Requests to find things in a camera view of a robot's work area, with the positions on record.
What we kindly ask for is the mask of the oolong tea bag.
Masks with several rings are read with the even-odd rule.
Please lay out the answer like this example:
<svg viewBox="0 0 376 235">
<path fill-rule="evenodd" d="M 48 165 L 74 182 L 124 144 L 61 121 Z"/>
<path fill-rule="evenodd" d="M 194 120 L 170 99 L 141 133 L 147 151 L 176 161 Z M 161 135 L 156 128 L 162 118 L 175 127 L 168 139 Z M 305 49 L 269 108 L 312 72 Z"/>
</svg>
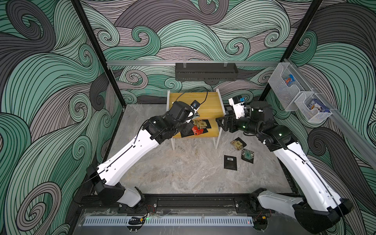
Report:
<svg viewBox="0 0 376 235">
<path fill-rule="evenodd" d="M 241 138 L 236 138 L 230 142 L 230 144 L 237 150 L 240 151 L 247 146 L 246 142 L 244 142 Z"/>
</svg>

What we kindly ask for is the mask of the black tea bag with barcode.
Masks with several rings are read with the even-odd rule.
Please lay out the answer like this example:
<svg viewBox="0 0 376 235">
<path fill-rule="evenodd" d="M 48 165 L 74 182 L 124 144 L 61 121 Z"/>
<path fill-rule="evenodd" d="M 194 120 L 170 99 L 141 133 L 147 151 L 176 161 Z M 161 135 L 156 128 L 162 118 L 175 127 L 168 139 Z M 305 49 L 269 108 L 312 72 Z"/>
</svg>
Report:
<svg viewBox="0 0 376 235">
<path fill-rule="evenodd" d="M 234 156 L 224 156 L 224 169 L 237 171 L 237 158 Z"/>
</svg>

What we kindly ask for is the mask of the jasmine tea bag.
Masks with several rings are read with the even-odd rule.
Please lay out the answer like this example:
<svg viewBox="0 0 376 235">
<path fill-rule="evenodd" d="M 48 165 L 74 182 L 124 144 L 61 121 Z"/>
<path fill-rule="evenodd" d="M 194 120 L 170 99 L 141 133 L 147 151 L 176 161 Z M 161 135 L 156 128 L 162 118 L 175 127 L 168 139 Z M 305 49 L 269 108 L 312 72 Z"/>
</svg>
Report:
<svg viewBox="0 0 376 235">
<path fill-rule="evenodd" d="M 254 152 L 248 149 L 243 148 L 241 152 L 241 159 L 249 162 L 249 163 L 254 163 Z"/>
</svg>

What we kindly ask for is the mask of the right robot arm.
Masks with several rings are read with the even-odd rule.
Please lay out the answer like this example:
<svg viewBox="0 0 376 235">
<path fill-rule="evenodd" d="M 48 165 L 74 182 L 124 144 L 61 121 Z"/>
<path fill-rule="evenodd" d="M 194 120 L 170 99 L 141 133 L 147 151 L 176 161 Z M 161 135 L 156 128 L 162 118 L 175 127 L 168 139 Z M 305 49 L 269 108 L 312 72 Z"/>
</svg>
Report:
<svg viewBox="0 0 376 235">
<path fill-rule="evenodd" d="M 218 117 L 218 125 L 224 131 L 242 131 L 257 137 L 283 163 L 303 192 L 302 197 L 294 197 L 260 188 L 251 194 L 256 208 L 288 215 L 312 234 L 331 228 L 353 210 L 352 201 L 342 198 L 315 169 L 291 130 L 275 122 L 271 105 L 266 101 L 246 105 L 241 96 L 230 98 L 229 105 L 230 113 Z"/>
</svg>

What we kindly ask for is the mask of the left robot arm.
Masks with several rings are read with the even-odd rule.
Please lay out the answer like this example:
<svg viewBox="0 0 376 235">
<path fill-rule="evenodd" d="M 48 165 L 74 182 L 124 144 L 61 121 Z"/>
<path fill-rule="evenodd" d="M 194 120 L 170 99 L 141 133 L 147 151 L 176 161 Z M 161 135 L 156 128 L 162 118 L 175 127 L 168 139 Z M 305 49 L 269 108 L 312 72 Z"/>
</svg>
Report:
<svg viewBox="0 0 376 235">
<path fill-rule="evenodd" d="M 94 185 L 99 200 L 104 205 L 114 203 L 137 206 L 142 195 L 137 189 L 126 188 L 120 182 L 122 176 L 145 154 L 171 139 L 180 132 L 189 132 L 193 118 L 200 108 L 194 100 L 190 105 L 176 101 L 163 115 L 147 119 L 137 135 L 113 157 L 98 166 L 87 168 L 89 181 Z"/>
</svg>

